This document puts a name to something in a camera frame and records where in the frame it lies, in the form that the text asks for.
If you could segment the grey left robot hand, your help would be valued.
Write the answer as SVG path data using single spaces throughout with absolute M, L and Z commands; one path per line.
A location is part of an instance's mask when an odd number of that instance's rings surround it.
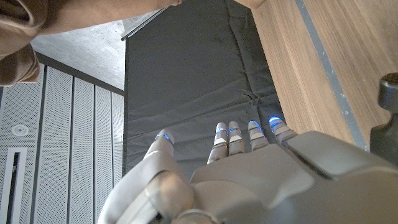
M 219 123 L 205 166 L 187 177 L 164 129 L 111 191 L 99 223 L 396 223 L 397 168 L 327 134 L 297 134 L 277 117 L 271 144 L 248 124 Z

